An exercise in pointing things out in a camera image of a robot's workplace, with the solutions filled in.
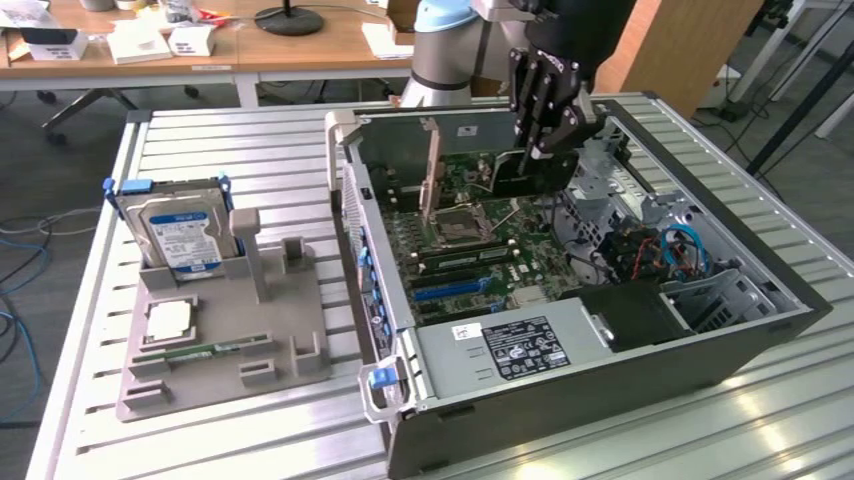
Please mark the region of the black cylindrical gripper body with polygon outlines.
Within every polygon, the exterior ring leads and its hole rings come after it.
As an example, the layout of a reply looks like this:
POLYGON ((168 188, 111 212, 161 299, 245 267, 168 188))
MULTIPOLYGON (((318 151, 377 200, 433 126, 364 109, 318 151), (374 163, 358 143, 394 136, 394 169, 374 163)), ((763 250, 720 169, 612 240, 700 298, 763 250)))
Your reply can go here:
POLYGON ((532 51, 565 67, 576 64, 580 80, 593 84, 635 4, 635 0, 522 1, 521 10, 533 15, 524 29, 532 51))

